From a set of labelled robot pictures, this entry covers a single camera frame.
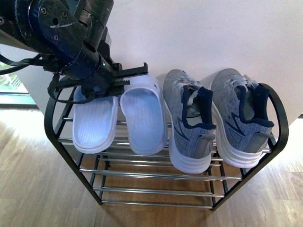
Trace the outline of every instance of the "gray sneaker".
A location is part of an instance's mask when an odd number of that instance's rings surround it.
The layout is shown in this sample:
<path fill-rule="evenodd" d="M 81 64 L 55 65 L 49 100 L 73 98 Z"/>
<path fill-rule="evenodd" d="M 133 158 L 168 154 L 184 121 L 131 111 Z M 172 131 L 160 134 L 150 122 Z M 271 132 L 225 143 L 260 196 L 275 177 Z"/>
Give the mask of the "gray sneaker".
<path fill-rule="evenodd" d="M 210 89 L 220 156 L 235 167 L 256 166 L 274 126 L 267 117 L 269 90 L 234 69 L 220 71 Z"/>
<path fill-rule="evenodd" d="M 170 71 L 163 86 L 172 129 L 169 156 L 178 170 L 198 174 L 208 169 L 215 125 L 211 105 L 213 92 L 184 71 Z"/>

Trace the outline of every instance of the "wooden floor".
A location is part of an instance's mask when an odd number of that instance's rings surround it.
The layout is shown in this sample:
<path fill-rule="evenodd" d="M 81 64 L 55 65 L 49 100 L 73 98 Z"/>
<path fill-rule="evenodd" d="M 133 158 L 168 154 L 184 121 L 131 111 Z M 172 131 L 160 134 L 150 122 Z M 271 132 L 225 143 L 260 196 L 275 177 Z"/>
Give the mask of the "wooden floor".
<path fill-rule="evenodd" d="M 99 206 L 47 140 L 41 112 L 0 109 L 0 119 L 1 227 L 303 226 L 303 120 L 285 150 L 212 212 Z"/>

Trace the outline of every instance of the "window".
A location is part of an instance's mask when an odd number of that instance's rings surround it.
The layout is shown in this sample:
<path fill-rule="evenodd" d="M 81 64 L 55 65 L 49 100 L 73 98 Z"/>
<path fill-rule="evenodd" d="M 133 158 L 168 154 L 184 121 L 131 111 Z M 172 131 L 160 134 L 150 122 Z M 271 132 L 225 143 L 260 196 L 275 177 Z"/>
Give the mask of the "window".
<path fill-rule="evenodd" d="M 0 62 L 0 70 L 10 68 Z M 0 104 L 35 106 L 35 102 L 17 76 L 17 72 L 0 76 Z"/>
<path fill-rule="evenodd" d="M 0 70 L 5 70 L 10 68 L 0 62 Z M 15 72 L 10 74 L 1 75 L 0 77 L 0 92 L 2 93 L 28 93 L 27 89 L 24 87 L 22 82 L 19 80 Z"/>

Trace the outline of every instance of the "screw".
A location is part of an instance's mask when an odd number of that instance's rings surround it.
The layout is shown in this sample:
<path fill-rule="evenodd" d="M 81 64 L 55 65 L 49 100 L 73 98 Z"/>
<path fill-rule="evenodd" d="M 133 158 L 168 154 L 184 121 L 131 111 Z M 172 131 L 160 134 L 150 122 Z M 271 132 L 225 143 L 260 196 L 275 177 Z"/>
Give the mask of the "screw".
<path fill-rule="evenodd" d="M 32 36 L 32 34 L 31 34 L 29 31 L 25 31 L 24 35 L 25 35 L 26 37 L 31 37 L 31 36 Z"/>
<path fill-rule="evenodd" d="M 42 12 L 43 15 L 46 15 L 46 14 L 47 14 L 47 10 L 46 10 L 45 7 L 41 7 L 40 10 L 41 10 L 41 12 Z"/>
<path fill-rule="evenodd" d="M 64 11 L 62 14 L 64 18 L 67 18 L 67 12 Z"/>
<path fill-rule="evenodd" d="M 59 40 L 59 36 L 58 35 L 54 35 L 53 39 L 57 42 Z"/>

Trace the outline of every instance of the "sneaker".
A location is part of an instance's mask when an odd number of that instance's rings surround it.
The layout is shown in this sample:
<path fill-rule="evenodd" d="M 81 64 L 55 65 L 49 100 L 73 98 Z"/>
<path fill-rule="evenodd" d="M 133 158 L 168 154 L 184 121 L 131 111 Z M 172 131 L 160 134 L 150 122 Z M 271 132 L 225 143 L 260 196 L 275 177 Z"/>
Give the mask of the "sneaker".
<path fill-rule="evenodd" d="M 126 118 L 129 145 L 134 153 L 153 155 L 167 143 L 167 122 L 162 89 L 156 78 L 142 75 L 129 78 L 130 85 L 120 99 Z"/>
<path fill-rule="evenodd" d="M 74 100 L 86 99 L 77 87 Z M 114 140 L 118 116 L 118 98 L 97 98 L 89 103 L 74 104 L 72 140 L 75 148 L 85 154 L 107 149 Z"/>
<path fill-rule="evenodd" d="M 273 137 L 274 124 L 267 117 L 269 90 L 234 69 L 220 71 L 210 89 L 220 156 L 235 167 L 256 166 L 268 138 Z"/>
<path fill-rule="evenodd" d="M 215 129 L 211 113 L 213 92 L 181 70 L 167 74 L 163 92 L 172 124 L 169 139 L 172 164 L 189 174 L 207 170 Z"/>

